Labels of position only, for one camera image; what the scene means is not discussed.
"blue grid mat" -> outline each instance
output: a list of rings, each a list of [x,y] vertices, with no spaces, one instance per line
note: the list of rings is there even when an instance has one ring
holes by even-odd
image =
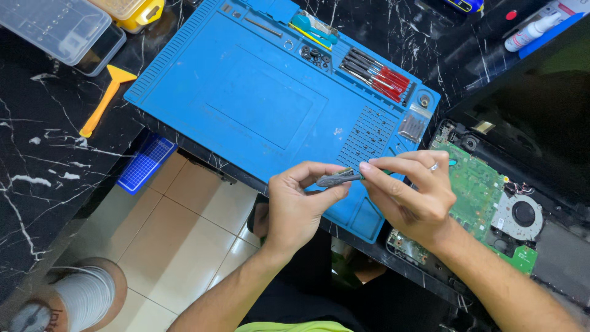
[[[151,134],[125,167],[117,181],[118,185],[135,195],[175,150],[176,144],[157,134]]]

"silver ring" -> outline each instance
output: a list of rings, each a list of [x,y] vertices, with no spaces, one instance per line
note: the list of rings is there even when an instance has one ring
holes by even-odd
[[[291,44],[291,48],[287,48],[287,43]],[[290,51],[290,50],[292,50],[292,49],[293,49],[293,42],[291,41],[291,39],[287,39],[287,40],[285,41],[285,43],[283,44],[283,47],[284,47],[284,48],[285,48],[287,51]]]
[[[436,170],[437,168],[438,168],[438,162],[436,164],[434,164],[434,166],[432,166],[428,170],[432,172],[432,171]]]

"green shirt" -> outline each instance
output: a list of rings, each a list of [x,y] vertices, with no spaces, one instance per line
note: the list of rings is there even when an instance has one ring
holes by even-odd
[[[235,332],[353,332],[335,321],[309,321],[301,324],[256,322],[242,325]]]

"metal rod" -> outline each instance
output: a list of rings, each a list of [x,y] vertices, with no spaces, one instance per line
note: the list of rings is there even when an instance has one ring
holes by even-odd
[[[244,19],[245,19],[246,21],[248,21],[248,22],[250,22],[250,23],[252,23],[252,24],[256,25],[257,27],[260,27],[260,28],[262,28],[262,29],[265,29],[266,31],[268,31],[268,32],[272,33],[273,35],[275,35],[275,36],[278,36],[279,38],[282,38],[282,37],[283,37],[283,34],[282,34],[282,33],[279,33],[279,32],[277,32],[277,31],[274,31],[274,30],[270,29],[270,28],[267,28],[267,27],[263,26],[262,24],[260,24],[260,23],[257,23],[257,22],[254,22],[254,21],[252,21],[251,19],[249,19],[249,18],[247,18],[247,17],[245,17]]]

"hand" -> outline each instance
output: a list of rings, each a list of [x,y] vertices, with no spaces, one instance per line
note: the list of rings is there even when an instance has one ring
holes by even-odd
[[[428,169],[435,163],[438,168]],[[433,251],[455,229],[457,222],[448,212],[456,201],[448,177],[448,153],[445,151],[413,151],[361,162],[363,184],[389,223],[405,236]],[[406,175],[419,189],[386,175],[390,170]]]
[[[316,233],[322,214],[348,195],[350,183],[306,193],[322,175],[344,169],[320,162],[301,164],[268,181],[270,224],[264,247],[290,259]]]

